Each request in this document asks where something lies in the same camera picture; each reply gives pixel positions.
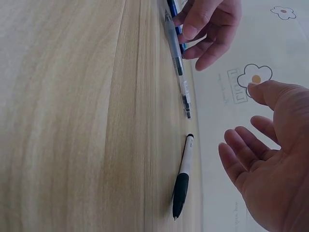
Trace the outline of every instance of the flower pattern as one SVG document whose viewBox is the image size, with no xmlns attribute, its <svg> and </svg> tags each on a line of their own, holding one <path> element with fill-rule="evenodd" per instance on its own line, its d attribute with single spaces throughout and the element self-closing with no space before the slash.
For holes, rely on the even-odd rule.
<svg viewBox="0 0 309 232">
<path fill-rule="evenodd" d="M 248 64 L 244 69 L 244 74 L 237 78 L 240 87 L 246 89 L 247 95 L 251 98 L 248 92 L 248 84 L 250 82 L 260 84 L 272 78 L 272 70 L 268 66 L 258 67 L 256 64 Z"/>
<path fill-rule="evenodd" d="M 281 6 L 276 6 L 270 10 L 272 13 L 277 14 L 280 19 L 288 20 L 289 18 L 296 18 L 294 11 L 291 8 L 283 8 Z"/>
</svg>

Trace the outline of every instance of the finger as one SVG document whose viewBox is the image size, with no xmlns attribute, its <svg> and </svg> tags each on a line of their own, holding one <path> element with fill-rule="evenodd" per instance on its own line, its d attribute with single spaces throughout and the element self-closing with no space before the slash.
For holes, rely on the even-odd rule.
<svg viewBox="0 0 309 232">
<path fill-rule="evenodd" d="M 274 123 L 269 118 L 263 116 L 254 116 L 251 118 L 251 124 L 262 134 L 266 135 L 272 141 L 279 145 Z"/>
<path fill-rule="evenodd" d="M 238 161 L 232 148 L 224 143 L 219 144 L 219 156 L 228 177 L 232 183 L 243 194 L 243 184 L 245 183 L 248 172 Z"/>
<path fill-rule="evenodd" d="M 219 26 L 211 24 L 208 31 L 207 31 L 207 39 L 209 39 L 210 41 L 215 42 L 216 38 L 217 38 L 217 34 L 219 31 Z"/>
<path fill-rule="evenodd" d="M 195 0 L 183 23 L 183 34 L 191 40 L 209 23 L 222 0 Z"/>
<path fill-rule="evenodd" d="M 234 7 L 234 10 L 235 12 L 233 12 L 233 14 L 229 14 L 217 8 L 211 16 L 211 23 L 220 26 L 238 25 L 241 19 L 241 6 Z"/>
<path fill-rule="evenodd" d="M 220 27 L 215 42 L 198 59 L 196 63 L 196 70 L 201 71 L 209 67 L 219 57 L 221 57 L 225 52 L 227 52 L 235 37 L 236 30 L 237 26 Z"/>
<path fill-rule="evenodd" d="M 202 41 L 198 42 L 196 45 L 193 47 L 188 48 L 184 55 L 184 59 L 195 59 L 199 58 L 201 55 L 204 54 L 205 51 L 213 44 L 212 41 L 209 39 L 205 38 Z"/>
<path fill-rule="evenodd" d="M 235 131 L 258 159 L 266 160 L 265 156 L 270 151 L 268 146 L 257 139 L 257 137 L 245 127 L 236 127 Z"/>
<path fill-rule="evenodd" d="M 173 21 L 175 26 L 180 26 L 184 23 L 185 18 L 187 17 L 189 11 L 191 10 L 193 6 L 194 0 L 189 0 L 187 3 L 184 5 L 182 11 L 179 12 L 175 17 L 173 17 Z"/>
<path fill-rule="evenodd" d="M 244 168 L 247 171 L 251 171 L 255 163 L 260 159 L 251 151 L 235 130 L 227 130 L 224 137 L 226 143 L 233 149 Z"/>
<path fill-rule="evenodd" d="M 193 42 L 193 41 L 196 41 L 196 40 L 199 40 L 199 39 L 203 38 L 203 37 L 207 34 L 210 25 L 211 25 L 211 24 L 207 24 L 207 25 L 199 32 L 199 34 L 198 34 L 194 39 L 192 39 L 192 40 L 188 40 L 188 39 L 185 38 L 185 36 L 184 36 L 183 34 L 180 34 L 180 35 L 178 36 L 178 41 L 179 41 L 179 43 L 180 43 L 180 44 L 190 43 L 190 42 Z"/>
<path fill-rule="evenodd" d="M 269 106 L 272 110 L 275 109 L 277 101 L 286 95 L 289 91 L 299 88 L 296 85 L 285 84 L 277 81 L 265 81 L 255 85 L 250 83 L 248 91 L 251 97 L 262 105 Z"/>
</svg>

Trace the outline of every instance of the pen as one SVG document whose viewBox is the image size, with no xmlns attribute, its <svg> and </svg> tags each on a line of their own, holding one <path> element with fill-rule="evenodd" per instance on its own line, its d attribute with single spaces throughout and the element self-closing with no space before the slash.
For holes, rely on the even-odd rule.
<svg viewBox="0 0 309 232">
<path fill-rule="evenodd" d="M 174 187 L 173 218 L 175 221 L 179 218 L 183 210 L 183 205 L 187 196 L 191 157 L 193 153 L 193 139 L 193 134 L 187 135 L 183 149 L 183 160 Z"/>
<path fill-rule="evenodd" d="M 189 94 L 189 86 L 186 77 L 183 72 L 183 59 L 178 46 L 178 37 L 175 30 L 175 25 L 171 20 L 171 17 L 167 10 L 165 10 L 165 30 L 169 42 L 169 47 L 173 59 L 173 65 L 178 77 L 178 85 L 180 87 L 180 93 L 182 96 L 182 103 L 185 115 L 188 119 L 191 119 L 191 99 Z"/>
<path fill-rule="evenodd" d="M 170 10 L 171 16 L 173 18 L 173 17 L 175 17 L 178 14 L 175 1 L 174 0 L 167 0 L 167 1 L 168 1 L 168 5 L 169 5 L 169 10 Z M 176 33 L 177 33 L 177 35 L 180 35 L 182 33 L 182 29 L 181 29 L 180 26 L 176 27 Z M 180 44 L 179 47 L 180 47 L 181 54 L 183 54 L 185 52 L 185 49 L 186 49 L 185 44 Z"/>
</svg>

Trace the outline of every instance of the wood grain surface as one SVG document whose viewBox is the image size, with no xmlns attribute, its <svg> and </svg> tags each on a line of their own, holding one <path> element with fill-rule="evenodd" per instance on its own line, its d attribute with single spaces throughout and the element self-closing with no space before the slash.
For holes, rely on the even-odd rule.
<svg viewBox="0 0 309 232">
<path fill-rule="evenodd" d="M 165 7 L 0 2 L 0 231 L 201 231 L 196 109 L 188 122 Z M 190 132 L 189 192 L 174 222 L 172 191 Z"/>
</svg>

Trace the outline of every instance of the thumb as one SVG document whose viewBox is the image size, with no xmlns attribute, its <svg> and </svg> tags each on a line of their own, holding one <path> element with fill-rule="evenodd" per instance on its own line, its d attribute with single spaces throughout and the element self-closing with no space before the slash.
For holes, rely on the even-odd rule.
<svg viewBox="0 0 309 232">
<path fill-rule="evenodd" d="M 278 100 L 296 88 L 300 88 L 300 86 L 285 84 L 277 81 L 265 81 L 259 85 L 250 83 L 248 85 L 248 91 L 251 97 L 257 103 L 267 105 L 272 110 L 275 109 Z"/>
<path fill-rule="evenodd" d="M 209 23 L 211 16 L 222 0 L 195 0 L 183 23 L 183 35 L 192 40 Z"/>
</svg>

